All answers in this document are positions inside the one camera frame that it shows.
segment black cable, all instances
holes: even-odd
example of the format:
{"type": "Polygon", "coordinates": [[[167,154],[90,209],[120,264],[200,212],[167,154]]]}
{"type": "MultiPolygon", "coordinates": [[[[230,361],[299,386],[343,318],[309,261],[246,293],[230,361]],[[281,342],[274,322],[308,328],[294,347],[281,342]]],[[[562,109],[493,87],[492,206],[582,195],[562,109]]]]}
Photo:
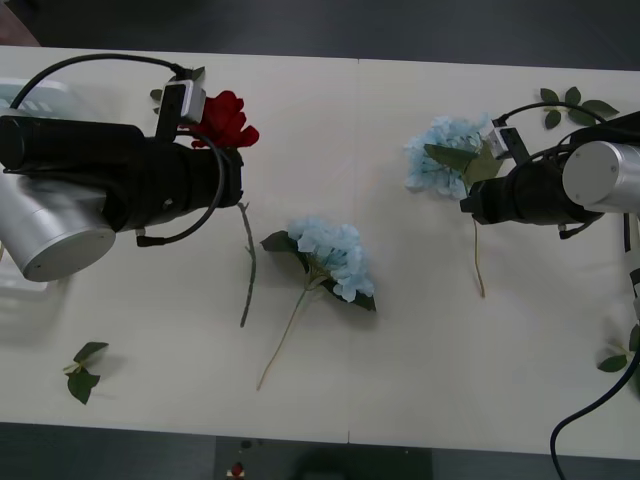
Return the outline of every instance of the black cable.
{"type": "Polygon", "coordinates": [[[532,103],[530,105],[525,105],[524,107],[516,108],[515,110],[512,110],[509,113],[505,113],[501,117],[498,117],[496,122],[499,125],[500,124],[504,124],[504,122],[506,122],[509,117],[512,117],[516,113],[520,113],[520,112],[524,112],[525,110],[531,110],[532,108],[540,108],[540,107],[566,107],[566,108],[571,108],[573,110],[578,110],[579,112],[586,113],[587,115],[592,116],[593,118],[598,120],[600,123],[606,122],[606,120],[603,117],[601,117],[600,115],[598,115],[595,112],[592,112],[588,108],[581,107],[580,105],[572,105],[571,103],[567,103],[567,102],[538,102],[538,103],[532,103]]]}
{"type": "Polygon", "coordinates": [[[204,143],[207,144],[207,146],[211,149],[211,152],[213,153],[213,155],[215,155],[216,157],[216,161],[218,162],[218,190],[216,191],[215,196],[213,197],[213,200],[211,201],[211,205],[209,205],[209,208],[207,208],[207,211],[204,212],[204,214],[202,215],[202,217],[200,217],[200,219],[194,223],[193,225],[191,225],[189,228],[187,228],[185,231],[183,231],[182,233],[179,233],[177,235],[174,235],[172,237],[147,237],[146,235],[140,235],[138,237],[136,237],[136,243],[139,247],[152,247],[152,246],[156,246],[156,245],[166,245],[168,243],[175,243],[178,242],[184,238],[187,238],[189,235],[191,235],[192,233],[194,233],[196,230],[198,230],[200,227],[202,227],[202,225],[204,225],[206,223],[207,220],[209,220],[209,217],[211,217],[211,215],[213,214],[213,211],[218,207],[218,205],[220,205],[220,201],[222,200],[222,195],[224,193],[224,164],[223,164],[223,160],[222,160],[222,152],[218,149],[218,147],[216,147],[213,142],[209,139],[209,137],[199,133],[199,132],[194,132],[194,131],[180,131],[176,134],[176,136],[178,137],[193,137],[196,138],[198,140],[203,141],[204,143]]]}
{"type": "Polygon", "coordinates": [[[628,213],[625,213],[622,216],[622,222],[623,222],[622,230],[623,230],[623,238],[624,238],[624,251],[626,253],[631,250],[631,230],[629,228],[630,218],[628,213]]]}
{"type": "Polygon", "coordinates": [[[589,413],[593,412],[596,408],[601,407],[606,402],[611,400],[611,398],[613,398],[613,396],[616,393],[622,390],[622,388],[627,384],[627,382],[631,380],[631,378],[636,372],[636,369],[638,368],[638,364],[640,364],[640,349],[638,349],[638,351],[633,356],[633,360],[631,360],[631,364],[629,365],[629,368],[627,368],[627,371],[624,372],[624,375],[620,377],[620,380],[618,380],[616,384],[607,393],[605,393],[602,397],[600,397],[598,400],[593,402],[588,407],[583,408],[579,412],[576,412],[570,417],[565,418],[556,426],[556,428],[553,429],[553,433],[551,434],[551,441],[550,441],[551,459],[553,460],[553,465],[556,467],[556,472],[558,473],[560,480],[567,480],[567,477],[565,477],[564,473],[562,472],[562,468],[560,468],[560,462],[558,461],[558,454],[556,453],[556,440],[558,439],[558,435],[560,434],[560,431],[564,427],[569,425],[571,422],[574,422],[575,420],[578,420],[579,418],[582,418],[585,415],[588,415],[589,413]]]}
{"type": "Polygon", "coordinates": [[[42,80],[51,75],[58,70],[61,70],[69,65],[74,65],[76,63],[82,62],[90,62],[93,60],[128,60],[131,62],[141,62],[141,63],[150,63],[153,65],[160,65],[161,67],[167,67],[172,70],[173,73],[176,74],[177,79],[186,78],[187,69],[178,65],[177,63],[167,62],[166,60],[161,60],[159,58],[152,57],[143,57],[140,55],[128,55],[124,53],[94,53],[91,55],[80,55],[78,57],[68,58],[61,62],[55,63],[50,67],[45,68],[40,73],[38,73],[35,77],[33,77],[27,84],[22,87],[18,95],[13,99],[9,108],[17,109],[25,99],[25,97],[29,94],[33,88],[38,85],[42,80]]]}
{"type": "MultiPolygon", "coordinates": [[[[631,234],[630,234],[629,223],[630,223],[630,216],[628,213],[625,213],[623,215],[624,251],[625,252],[629,252],[631,250],[631,234]]],[[[636,295],[636,297],[638,296],[635,292],[635,288],[633,289],[633,293],[634,295],[636,295]]],[[[607,393],[605,393],[603,396],[601,396],[598,400],[593,402],[588,407],[585,407],[579,412],[576,412],[573,415],[565,418],[558,425],[556,425],[556,428],[553,429],[553,432],[551,433],[551,440],[549,442],[549,446],[551,448],[551,460],[553,460],[553,465],[556,468],[556,472],[558,473],[560,480],[567,480],[567,477],[565,477],[564,472],[560,467],[560,462],[558,460],[558,453],[556,452],[556,442],[558,440],[558,435],[560,434],[562,429],[567,425],[569,425],[570,423],[578,420],[579,418],[582,418],[585,415],[590,414],[595,409],[601,407],[606,402],[611,400],[613,396],[616,393],[618,393],[620,390],[622,390],[622,388],[629,382],[629,380],[633,378],[633,375],[636,373],[636,370],[638,369],[639,364],[640,364],[640,349],[638,349],[635,355],[633,356],[633,360],[631,360],[631,364],[629,364],[627,371],[624,372],[624,375],[620,377],[620,379],[616,382],[616,384],[613,387],[611,387],[611,389],[607,393]]]]}

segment light blue flower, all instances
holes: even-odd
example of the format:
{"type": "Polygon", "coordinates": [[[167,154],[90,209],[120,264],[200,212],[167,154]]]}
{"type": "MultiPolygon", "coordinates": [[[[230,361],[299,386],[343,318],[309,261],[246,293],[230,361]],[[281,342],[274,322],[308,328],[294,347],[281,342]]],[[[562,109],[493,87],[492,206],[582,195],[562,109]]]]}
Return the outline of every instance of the light blue flower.
{"type": "Polygon", "coordinates": [[[462,175],[456,170],[439,164],[427,155],[424,146],[442,145],[470,152],[482,147],[480,130],[487,124],[488,115],[477,123],[466,119],[436,117],[431,128],[409,140],[405,152],[409,159],[409,175],[405,186],[413,191],[435,189],[440,195],[462,199],[466,196],[462,175]]]}
{"type": "Polygon", "coordinates": [[[353,302],[356,293],[373,296],[365,250],[353,225],[332,226],[318,217],[294,220],[287,228],[298,242],[298,251],[313,256],[315,262],[336,281],[333,293],[353,302]]]}

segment white table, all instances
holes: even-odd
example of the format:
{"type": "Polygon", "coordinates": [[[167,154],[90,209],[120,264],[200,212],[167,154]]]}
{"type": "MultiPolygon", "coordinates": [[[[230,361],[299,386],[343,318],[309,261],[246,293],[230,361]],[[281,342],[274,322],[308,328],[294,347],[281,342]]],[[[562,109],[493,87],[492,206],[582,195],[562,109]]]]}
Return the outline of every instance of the white table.
{"type": "MultiPolygon", "coordinates": [[[[3,47],[2,76],[30,77],[79,53],[3,47]]],[[[605,326],[626,336],[633,324],[620,219],[605,217],[565,242],[552,227],[482,227],[482,300],[470,219],[455,202],[404,189],[402,146],[436,115],[495,116],[534,101],[543,86],[577,85],[636,111],[640,73],[153,55],[204,65],[210,95],[231,89],[245,99],[262,135],[243,151],[256,239],[305,214],[355,224],[373,256],[379,312],[330,298],[309,303],[256,392],[299,295],[296,261],[258,253],[241,330],[249,257],[237,209],[216,212],[172,246],[138,249],[133,234],[122,234],[71,280],[57,315],[22,330],[0,321],[0,421],[546,453],[553,426],[615,382],[595,362],[605,326]],[[89,340],[111,346],[85,407],[61,369],[89,340]]],[[[55,78],[99,120],[151,134],[148,92],[169,75],[93,62],[55,78]]],[[[571,129],[564,122],[547,133],[541,119],[539,111],[513,119],[531,151],[571,129]]],[[[193,219],[152,232],[177,232],[193,219]]],[[[559,449],[640,458],[639,417],[640,401],[625,389],[567,429],[559,449]]]]}

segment red flower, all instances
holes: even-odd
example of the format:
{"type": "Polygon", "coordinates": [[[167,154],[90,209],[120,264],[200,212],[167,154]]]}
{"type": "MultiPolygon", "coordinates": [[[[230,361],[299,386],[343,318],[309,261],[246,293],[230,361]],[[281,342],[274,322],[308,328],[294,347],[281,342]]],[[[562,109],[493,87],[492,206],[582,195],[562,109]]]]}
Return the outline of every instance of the red flower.
{"type": "MultiPolygon", "coordinates": [[[[253,127],[242,130],[247,122],[247,116],[242,113],[243,108],[244,100],[228,90],[216,98],[207,97],[202,121],[199,125],[190,125],[189,128],[209,137],[216,147],[250,147],[258,141],[260,134],[253,127]]],[[[207,145],[200,140],[194,140],[191,146],[197,148],[207,145]]]]}

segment green leaf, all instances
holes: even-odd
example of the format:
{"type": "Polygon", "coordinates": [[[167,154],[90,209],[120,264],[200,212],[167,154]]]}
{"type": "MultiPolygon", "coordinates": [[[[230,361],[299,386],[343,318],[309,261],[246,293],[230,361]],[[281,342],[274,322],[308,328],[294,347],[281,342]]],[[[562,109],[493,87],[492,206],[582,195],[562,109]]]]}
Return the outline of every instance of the green leaf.
{"type": "Polygon", "coordinates": [[[191,74],[191,79],[193,81],[198,80],[204,74],[204,71],[205,71],[204,67],[196,68],[191,74]]]}
{"type": "Polygon", "coordinates": [[[482,180],[489,180],[495,178],[501,165],[502,160],[496,160],[493,157],[489,143],[482,142],[480,154],[474,160],[471,160],[462,178],[467,185],[473,185],[475,182],[482,180]]]}
{"type": "Polygon", "coordinates": [[[569,118],[578,125],[582,125],[584,127],[592,127],[596,124],[595,118],[578,110],[569,110],[569,118]]]}
{"type": "Polygon", "coordinates": [[[619,372],[626,366],[627,366],[627,356],[615,355],[613,357],[607,358],[604,362],[598,365],[598,370],[602,370],[603,372],[613,373],[613,372],[619,372]]]}
{"type": "Polygon", "coordinates": [[[440,165],[449,167],[459,172],[464,172],[469,162],[478,156],[475,152],[468,152],[457,148],[443,147],[441,145],[425,145],[427,155],[440,165]]]}
{"type": "Polygon", "coordinates": [[[151,90],[151,92],[149,92],[149,96],[153,98],[156,102],[159,102],[160,100],[162,100],[162,90],[160,90],[159,88],[156,88],[155,90],[151,90]]]}
{"type": "Polygon", "coordinates": [[[629,351],[636,352],[640,345],[640,325],[636,325],[631,330],[631,336],[629,337],[629,351]]]}
{"type": "Polygon", "coordinates": [[[580,100],[582,100],[582,95],[578,87],[571,87],[567,90],[567,93],[564,94],[564,101],[571,105],[580,105],[580,100]]]}
{"type": "Polygon", "coordinates": [[[329,292],[331,295],[333,295],[335,298],[337,298],[338,300],[340,300],[341,302],[344,303],[353,303],[354,305],[357,305],[359,307],[364,308],[365,310],[369,310],[370,312],[375,312],[376,311],[376,302],[373,299],[373,297],[367,297],[365,294],[360,293],[360,292],[356,292],[356,298],[353,302],[347,302],[344,298],[342,298],[340,295],[336,295],[333,292],[333,287],[335,287],[336,285],[336,281],[335,280],[325,280],[324,282],[322,282],[320,285],[322,285],[327,292],[329,292]]]}
{"type": "Polygon", "coordinates": [[[548,88],[540,89],[540,98],[543,102],[559,102],[558,94],[548,88]]]}
{"type": "Polygon", "coordinates": [[[588,108],[594,113],[599,113],[605,118],[613,117],[614,115],[617,115],[618,113],[620,113],[618,110],[613,108],[608,103],[603,102],[602,100],[587,100],[582,104],[582,106],[584,108],[588,108]]]}
{"type": "Polygon", "coordinates": [[[99,352],[103,348],[107,348],[108,346],[109,344],[104,342],[89,342],[84,347],[82,347],[78,353],[76,353],[76,356],[73,357],[73,361],[76,363],[83,363],[91,355],[99,352]]]}
{"type": "Polygon", "coordinates": [[[293,253],[304,268],[305,272],[309,272],[309,262],[307,256],[304,253],[298,251],[298,242],[289,237],[289,234],[284,230],[272,233],[262,242],[260,242],[262,248],[267,252],[288,252],[293,253]]]}
{"type": "Polygon", "coordinates": [[[556,128],[560,123],[560,120],[562,120],[562,115],[560,115],[560,112],[558,110],[552,110],[547,113],[547,116],[544,119],[544,128],[546,128],[547,130],[556,128]]]}
{"type": "Polygon", "coordinates": [[[100,375],[91,375],[86,368],[81,368],[78,372],[68,373],[67,377],[67,388],[71,395],[86,405],[91,389],[100,381],[100,375]]]}

